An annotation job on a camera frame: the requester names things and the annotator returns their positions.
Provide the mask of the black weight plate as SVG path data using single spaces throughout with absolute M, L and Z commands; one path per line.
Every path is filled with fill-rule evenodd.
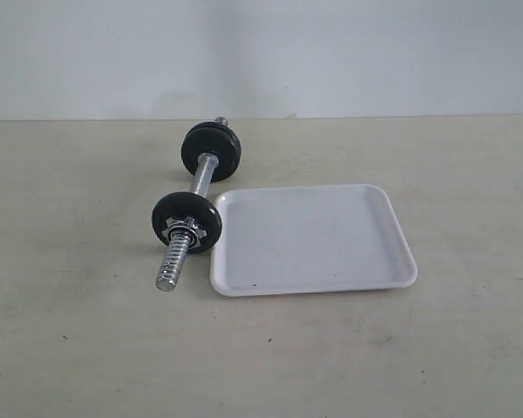
M 223 123 L 209 121 L 197 124 L 189 133 L 203 152 L 212 153 L 219 159 L 213 182 L 228 179 L 234 174 L 241 161 L 241 142 L 234 131 Z

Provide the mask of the white plastic tray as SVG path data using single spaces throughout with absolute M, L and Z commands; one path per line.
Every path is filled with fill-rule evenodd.
M 235 189 L 209 278 L 227 297 L 389 290 L 418 267 L 387 193 L 343 184 Z

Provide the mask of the chrome star collar nut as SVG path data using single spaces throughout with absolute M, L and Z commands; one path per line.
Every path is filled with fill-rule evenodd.
M 207 230 L 191 217 L 168 218 L 162 236 L 170 241 L 181 235 L 189 238 L 191 247 L 196 247 L 207 237 Z

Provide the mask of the black plate on bar left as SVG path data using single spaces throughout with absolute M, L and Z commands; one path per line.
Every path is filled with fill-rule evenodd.
M 168 219 L 193 218 L 206 234 L 193 244 L 190 253 L 204 253 L 218 241 L 222 231 L 221 216 L 205 197 L 192 192 L 172 192 L 161 198 L 152 212 L 152 227 L 158 239 L 166 246 L 169 239 L 163 235 Z

